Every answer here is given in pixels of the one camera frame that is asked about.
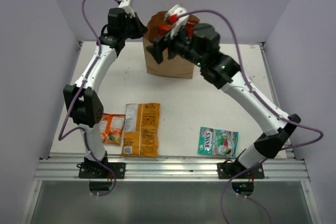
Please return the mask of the orange small snack bag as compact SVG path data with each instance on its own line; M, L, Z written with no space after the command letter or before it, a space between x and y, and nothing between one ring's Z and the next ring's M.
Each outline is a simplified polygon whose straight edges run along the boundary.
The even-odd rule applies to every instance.
M124 127L124 114L104 113L99 123L103 144L120 145Z

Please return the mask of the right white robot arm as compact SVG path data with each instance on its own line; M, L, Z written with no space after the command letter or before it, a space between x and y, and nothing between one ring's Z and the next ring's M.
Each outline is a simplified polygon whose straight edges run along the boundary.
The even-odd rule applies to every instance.
M236 176L246 178L254 165L277 156L301 119L277 108L261 94L243 74L241 65L220 51L219 41L213 26L198 24L192 36L184 27L173 28L156 37L146 50L158 64L163 62L163 51L168 50L169 59L179 55L198 66L206 81L233 98L257 122L262 135L234 161Z

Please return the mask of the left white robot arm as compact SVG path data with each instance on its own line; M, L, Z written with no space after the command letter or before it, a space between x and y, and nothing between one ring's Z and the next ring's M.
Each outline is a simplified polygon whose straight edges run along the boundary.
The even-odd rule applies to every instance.
M107 153L103 146L99 123L103 104L98 97L100 85L118 58L127 39L139 39L147 28L131 7L116 7L108 12L108 22L98 36L95 52L79 79L63 89L67 115L81 131L86 149L85 159L93 161L90 171L97 178L104 178L109 165L104 162Z

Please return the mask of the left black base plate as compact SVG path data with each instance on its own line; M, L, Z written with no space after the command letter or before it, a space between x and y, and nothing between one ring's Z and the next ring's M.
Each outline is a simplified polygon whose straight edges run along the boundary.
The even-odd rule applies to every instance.
M126 163L109 162L106 157L101 162L107 168L102 167L96 161L91 161L87 158L84 158L83 162L76 165L76 167L79 169L78 177L88 179L124 179Z

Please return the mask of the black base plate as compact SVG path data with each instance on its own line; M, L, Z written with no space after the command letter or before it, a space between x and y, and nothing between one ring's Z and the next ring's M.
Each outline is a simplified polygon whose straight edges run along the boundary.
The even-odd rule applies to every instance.
M219 179L231 179L237 174L238 179L264 179L264 169L262 164L254 165L252 168L245 168L238 161L226 160L217 163L217 174Z
M101 162L107 168L102 167L96 161L91 161L87 158L84 158L83 162L76 165L76 167L79 169L78 177L88 179L124 179L126 163L109 162L106 157Z

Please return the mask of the yellow Kettle chips bag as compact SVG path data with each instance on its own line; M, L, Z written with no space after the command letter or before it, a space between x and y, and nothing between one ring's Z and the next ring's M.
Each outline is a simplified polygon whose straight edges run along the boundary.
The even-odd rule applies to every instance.
M159 103L127 104L123 127L123 156L158 156Z

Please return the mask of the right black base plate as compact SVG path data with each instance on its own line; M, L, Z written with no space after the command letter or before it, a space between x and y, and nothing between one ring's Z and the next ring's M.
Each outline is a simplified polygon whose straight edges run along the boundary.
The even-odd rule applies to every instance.
M238 161L226 160L217 163L217 174L219 179L231 179L237 174L238 179L264 179L264 169L262 164L254 165L252 168L245 168Z

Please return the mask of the red cassava chips bag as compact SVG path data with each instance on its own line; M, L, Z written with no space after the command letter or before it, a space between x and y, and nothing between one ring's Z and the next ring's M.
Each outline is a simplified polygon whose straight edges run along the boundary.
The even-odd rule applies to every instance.
M198 22L190 21L186 23L186 29L189 37L193 35L194 26L197 25ZM172 28L171 25L158 25L158 36L163 36L165 32L169 31Z

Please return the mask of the aluminium front rail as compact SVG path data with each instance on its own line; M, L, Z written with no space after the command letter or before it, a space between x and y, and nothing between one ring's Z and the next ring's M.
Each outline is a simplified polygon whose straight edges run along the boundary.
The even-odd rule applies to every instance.
M79 156L54 156L40 160L34 180L79 181ZM222 159L195 157L118 157L109 161L120 165L123 182L216 182L222 172ZM309 174L305 162L295 159L272 159L251 172L251 178L262 182L305 182Z

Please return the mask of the teal Fox's candy bag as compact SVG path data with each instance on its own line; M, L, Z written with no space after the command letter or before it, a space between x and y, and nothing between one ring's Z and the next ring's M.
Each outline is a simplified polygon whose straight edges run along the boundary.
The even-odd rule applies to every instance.
M197 153L200 155L235 158L239 133L201 127Z

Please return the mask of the brown paper bag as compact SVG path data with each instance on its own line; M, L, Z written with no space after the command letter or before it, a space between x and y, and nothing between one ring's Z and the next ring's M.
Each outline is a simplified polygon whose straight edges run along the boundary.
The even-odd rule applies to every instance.
M153 56L147 51L147 46L152 45L155 37L158 36L158 25L168 25L164 21L164 15L167 10L162 10L157 12L151 17L147 24L147 33L143 36L143 49L144 58L146 64L146 71L149 74L154 74L157 76L171 77L171 78L182 78L182 79L192 79L194 73L194 65L187 60L176 56L175 58L168 59L168 50L163 51L163 62L157 64Z

